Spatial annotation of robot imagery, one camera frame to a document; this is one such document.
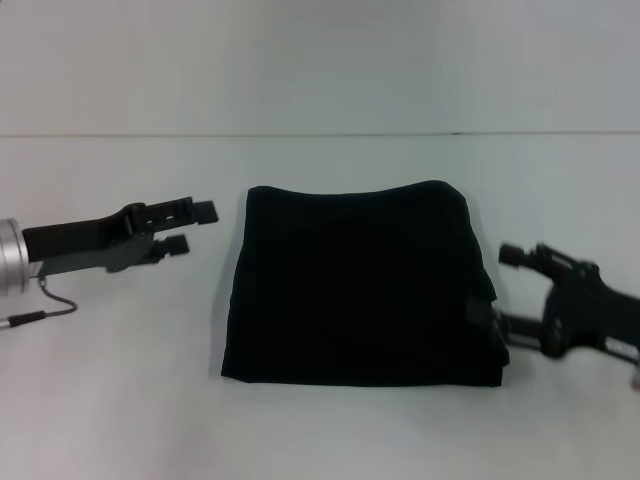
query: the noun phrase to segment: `silver cylinder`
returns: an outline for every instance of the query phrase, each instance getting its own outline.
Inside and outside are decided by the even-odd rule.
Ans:
[[[18,222],[0,220],[0,297],[26,292],[29,278],[29,252]]]

